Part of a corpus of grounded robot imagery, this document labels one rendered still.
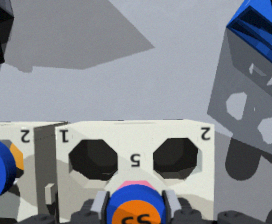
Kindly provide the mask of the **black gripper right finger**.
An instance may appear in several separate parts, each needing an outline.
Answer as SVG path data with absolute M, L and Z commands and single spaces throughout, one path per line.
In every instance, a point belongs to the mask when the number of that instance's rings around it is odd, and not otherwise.
M 217 221 L 205 220 L 200 211 L 191 209 L 187 199 L 177 198 L 174 190 L 162 190 L 162 198 L 166 207 L 166 224 L 268 224 L 233 210 L 218 213 Z

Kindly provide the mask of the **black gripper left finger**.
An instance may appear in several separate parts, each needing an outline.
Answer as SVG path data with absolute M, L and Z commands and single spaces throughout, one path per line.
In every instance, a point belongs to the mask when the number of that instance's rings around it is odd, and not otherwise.
M 37 214 L 15 224 L 107 224 L 107 204 L 109 198 L 110 191 L 98 191 L 95 200 L 88 199 L 83 203 L 80 211 L 71 214 L 69 222 L 55 223 L 53 215 Z

